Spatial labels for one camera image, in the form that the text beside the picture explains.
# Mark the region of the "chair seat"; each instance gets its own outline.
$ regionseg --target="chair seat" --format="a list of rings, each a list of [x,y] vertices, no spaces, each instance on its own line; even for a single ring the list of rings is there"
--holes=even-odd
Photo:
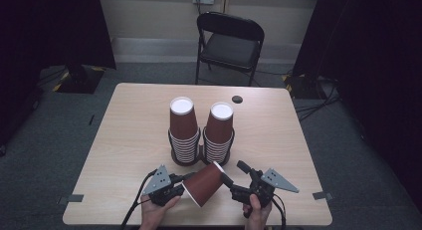
[[[257,59],[259,48],[260,45],[256,41],[213,34],[200,57],[208,62],[251,71]]]

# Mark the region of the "chair backrest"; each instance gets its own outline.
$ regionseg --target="chair backrest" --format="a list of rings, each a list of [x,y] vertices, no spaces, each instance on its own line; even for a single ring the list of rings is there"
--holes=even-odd
[[[199,15],[196,24],[201,35],[203,30],[205,30],[240,39],[259,41],[260,43],[264,41],[264,30],[259,24],[250,19],[217,12],[206,12]]]

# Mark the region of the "black curtain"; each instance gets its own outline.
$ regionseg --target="black curtain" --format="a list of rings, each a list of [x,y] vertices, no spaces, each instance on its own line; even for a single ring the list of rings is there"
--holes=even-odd
[[[100,0],[0,0],[0,144],[40,72],[68,61],[115,69]]]
[[[343,102],[422,210],[422,0],[318,0],[295,69]]]

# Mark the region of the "wooden table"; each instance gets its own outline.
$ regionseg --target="wooden table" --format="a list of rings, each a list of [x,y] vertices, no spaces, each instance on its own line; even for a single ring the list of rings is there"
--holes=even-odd
[[[229,162],[223,166],[235,184],[248,187],[251,178],[237,166],[243,160],[255,169],[275,168],[300,192],[276,189],[287,210],[288,225],[324,226],[331,223],[317,172],[289,93],[284,89],[209,87],[182,85],[119,84],[105,112],[73,194],[82,202],[70,202],[63,216],[66,224],[119,225],[131,206],[146,174],[164,164],[169,173],[186,174],[205,166],[199,161],[182,167],[173,162],[167,137],[169,105],[176,97],[188,97],[195,105],[198,124],[204,127],[211,106],[227,102],[234,109],[236,137]],[[232,103],[233,96],[243,98]],[[140,206],[128,224],[139,225]],[[222,186],[199,208],[188,196],[169,210],[163,226],[243,225],[242,204],[231,199]],[[267,222],[281,225],[276,207]]]

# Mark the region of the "finger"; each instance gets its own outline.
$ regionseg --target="finger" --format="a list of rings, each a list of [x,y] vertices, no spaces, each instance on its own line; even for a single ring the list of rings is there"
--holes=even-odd
[[[249,196],[249,200],[251,201],[251,206],[253,209],[256,209],[256,210],[261,209],[261,203],[257,195],[251,194],[251,196]]]
[[[149,200],[149,196],[148,195],[142,195],[142,196],[140,196],[140,201],[141,202],[146,201],[146,200]]]
[[[170,208],[172,208],[172,207],[174,207],[174,205],[176,205],[176,203],[178,202],[180,200],[180,196],[175,196],[175,197],[173,197],[172,199],[170,199],[170,201],[168,201],[166,204],[165,204],[165,206],[164,206],[164,208],[165,209],[170,209]]]

